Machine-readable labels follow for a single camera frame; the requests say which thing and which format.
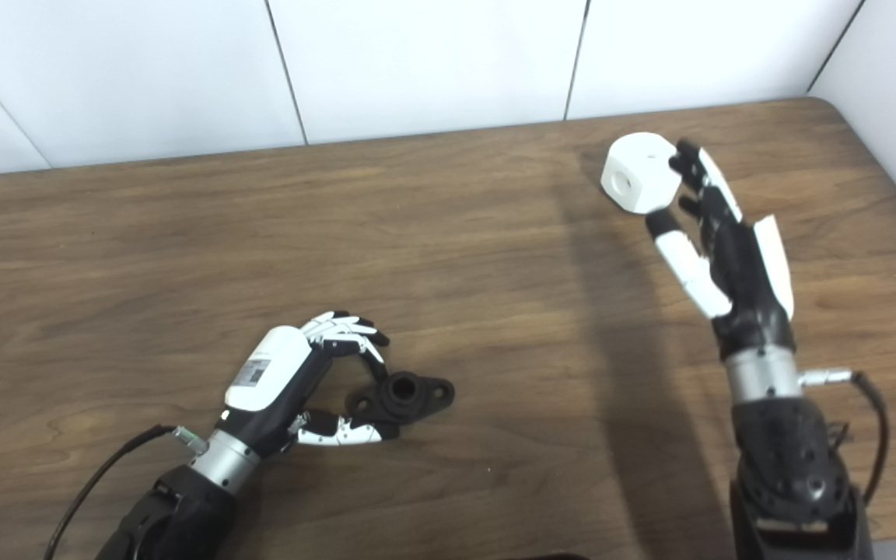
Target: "black cable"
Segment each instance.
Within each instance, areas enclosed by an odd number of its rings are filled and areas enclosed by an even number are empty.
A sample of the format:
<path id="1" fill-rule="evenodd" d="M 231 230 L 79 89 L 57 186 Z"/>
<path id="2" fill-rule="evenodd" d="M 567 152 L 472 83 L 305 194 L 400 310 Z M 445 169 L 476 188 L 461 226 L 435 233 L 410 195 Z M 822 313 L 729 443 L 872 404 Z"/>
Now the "black cable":
<path id="1" fill-rule="evenodd" d="M 110 467 L 113 467 L 115 462 L 120 460 L 120 457 L 130 453 L 132 450 L 138 449 L 138 447 L 143 446 L 143 444 L 150 442 L 152 439 L 164 436 L 165 433 L 171 432 L 171 430 L 174 429 L 175 426 L 173 425 L 154 425 L 152 428 L 146 429 L 144 432 L 139 433 L 139 435 L 132 437 L 132 439 L 129 440 L 129 442 L 124 443 L 116 453 L 113 453 L 112 457 L 107 458 L 106 462 L 103 462 L 102 467 L 99 467 L 99 470 L 85 483 L 85 486 L 82 487 L 82 491 L 75 496 L 75 499 L 72 500 L 72 504 L 68 506 L 68 511 L 65 511 L 65 514 L 61 517 L 61 522 L 58 523 L 58 528 L 54 529 L 54 536 L 52 536 L 51 541 L 47 543 L 47 550 L 44 551 L 44 560 L 51 560 L 54 557 L 54 551 L 57 551 L 58 543 L 61 542 L 61 535 L 64 534 L 65 529 L 68 528 L 68 523 L 71 523 L 72 517 L 75 516 L 75 511 L 78 511 L 78 507 L 82 505 L 82 501 L 85 501 L 86 496 L 92 491 L 93 486 L 99 482 L 99 479 L 106 474 L 106 471 L 108 471 Z"/>
<path id="2" fill-rule="evenodd" d="M 873 499 L 873 494 L 877 493 L 877 486 L 880 485 L 880 478 L 883 476 L 884 465 L 887 462 L 887 450 L 890 446 L 890 421 L 887 418 L 887 405 L 884 403 L 880 391 L 867 378 L 866 373 L 853 372 L 852 383 L 870 401 L 871 407 L 877 414 L 877 425 L 880 430 L 877 453 L 873 459 L 873 471 L 866 489 L 863 490 L 863 503 L 868 506 L 870 500 Z"/>

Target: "black finger segment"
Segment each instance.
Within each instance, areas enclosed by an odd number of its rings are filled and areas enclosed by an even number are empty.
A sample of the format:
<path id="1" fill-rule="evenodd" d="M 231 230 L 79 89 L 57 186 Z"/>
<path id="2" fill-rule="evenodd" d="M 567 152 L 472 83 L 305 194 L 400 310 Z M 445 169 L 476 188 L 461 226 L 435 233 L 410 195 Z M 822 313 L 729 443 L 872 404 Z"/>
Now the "black finger segment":
<path id="1" fill-rule="evenodd" d="M 648 228 L 648 234 L 652 239 L 658 239 L 670 231 L 681 229 L 680 223 L 676 221 L 676 216 L 669 212 L 668 208 L 645 214 L 645 227 Z"/>
<path id="2" fill-rule="evenodd" d="M 677 203 L 679 204 L 680 209 L 687 215 L 693 219 L 700 219 L 700 202 L 695 201 L 689 196 L 681 196 L 680 201 Z"/>

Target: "silver metal cylinder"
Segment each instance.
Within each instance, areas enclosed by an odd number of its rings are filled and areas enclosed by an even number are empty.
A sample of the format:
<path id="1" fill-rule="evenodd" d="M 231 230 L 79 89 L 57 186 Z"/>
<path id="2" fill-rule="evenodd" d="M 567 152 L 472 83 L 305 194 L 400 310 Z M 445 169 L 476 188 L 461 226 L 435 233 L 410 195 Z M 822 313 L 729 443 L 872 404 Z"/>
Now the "silver metal cylinder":
<path id="1" fill-rule="evenodd" d="M 762 398 L 801 397 L 793 352 L 779 346 L 749 348 L 725 359 L 732 402 L 751 403 Z"/>
<path id="2" fill-rule="evenodd" d="M 261 458 L 258 453 L 254 453 L 236 437 L 217 429 L 210 436 L 209 449 L 206 453 L 196 455 L 189 467 L 214 485 L 220 485 L 227 492 L 237 495 L 259 462 Z"/>

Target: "wall seam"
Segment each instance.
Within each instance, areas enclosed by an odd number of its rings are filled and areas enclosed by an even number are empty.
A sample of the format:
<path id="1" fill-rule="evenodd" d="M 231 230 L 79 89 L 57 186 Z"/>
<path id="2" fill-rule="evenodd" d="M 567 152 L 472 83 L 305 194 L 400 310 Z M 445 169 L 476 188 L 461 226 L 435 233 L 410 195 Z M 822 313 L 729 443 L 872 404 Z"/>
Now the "wall seam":
<path id="1" fill-rule="evenodd" d="M 583 35 L 586 34 L 586 18 L 590 14 L 590 1 L 586 0 L 586 9 L 583 10 L 583 24 L 579 26 L 579 42 L 576 43 L 576 59 L 572 60 L 572 75 L 569 77 L 569 93 L 565 96 L 565 110 L 562 111 L 562 120 L 569 120 L 569 105 L 572 103 L 572 88 L 576 86 L 576 69 L 579 68 L 579 51 L 583 49 Z"/>
<path id="2" fill-rule="evenodd" d="M 814 78 L 811 79 L 811 83 L 807 85 L 806 91 L 804 91 L 804 95 L 810 93 L 811 88 L 814 87 L 814 83 L 818 81 L 818 78 L 821 77 L 821 73 L 824 72 L 824 67 L 828 66 L 828 61 L 831 60 L 831 56 L 835 54 L 835 49 L 838 49 L 839 44 L 842 42 L 842 38 L 845 37 L 846 32 L 849 31 L 849 28 L 852 27 L 852 22 L 856 21 L 856 16 L 859 15 L 859 11 L 862 9 L 863 4 L 866 3 L 866 0 L 859 0 L 859 4 L 856 5 L 856 11 L 852 12 L 852 15 L 849 16 L 849 21 L 845 23 L 845 27 L 842 28 L 842 33 L 839 33 L 838 39 L 835 40 L 835 45 L 831 46 L 831 50 L 828 51 L 828 56 L 824 58 L 824 61 L 821 63 L 821 68 L 818 68 L 817 73 L 814 74 Z"/>
<path id="3" fill-rule="evenodd" d="M 275 46 L 278 48 L 278 59 L 282 61 L 282 71 L 285 73 L 285 84 L 289 86 L 289 98 L 292 98 L 292 107 L 296 110 L 296 120 L 299 122 L 299 133 L 303 135 L 303 145 L 310 145 L 306 138 L 306 125 L 303 124 L 303 114 L 299 112 L 299 102 L 296 100 L 296 89 L 292 87 L 292 77 L 289 75 L 289 65 L 285 63 L 285 53 L 282 51 L 282 40 L 278 38 L 278 28 L 275 26 L 275 15 L 271 13 L 269 0 L 264 0 L 264 10 L 268 11 L 268 21 L 271 23 L 271 35 L 275 36 Z"/>
<path id="4" fill-rule="evenodd" d="M 51 163 L 51 161 L 49 159 L 47 159 L 47 156 L 44 155 L 43 150 L 40 150 L 40 146 L 38 146 L 36 142 L 33 142 L 33 139 L 30 138 L 30 135 L 28 135 L 27 132 L 25 130 L 23 130 L 23 127 L 21 127 L 19 122 L 16 121 L 16 118 L 13 117 L 13 114 L 10 113 L 10 111 L 7 109 L 7 107 L 2 102 L 2 100 L 0 100 L 0 107 L 3 111 L 3 113 L 6 114 L 6 117 L 9 117 L 9 120 L 12 122 L 13 125 L 15 125 L 16 130 L 19 131 L 19 134 L 23 135 L 23 138 L 26 139 L 26 142 L 30 143 L 30 148 L 34 149 L 34 152 L 36 152 L 37 156 L 40 156 L 40 159 L 42 159 L 44 161 L 44 163 L 47 164 L 47 167 L 54 169 L 54 164 Z"/>

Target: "robotic finger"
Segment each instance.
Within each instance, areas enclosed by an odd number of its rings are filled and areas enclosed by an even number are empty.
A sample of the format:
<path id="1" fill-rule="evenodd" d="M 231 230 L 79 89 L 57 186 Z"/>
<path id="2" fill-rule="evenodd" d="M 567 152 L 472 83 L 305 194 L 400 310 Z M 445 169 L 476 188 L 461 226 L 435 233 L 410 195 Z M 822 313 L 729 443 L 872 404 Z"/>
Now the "robotic finger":
<path id="1" fill-rule="evenodd" d="M 399 437 L 399 426 L 394 423 L 364 422 L 323 411 L 303 412 L 293 428 L 296 443 L 304 446 L 359 446 Z"/>

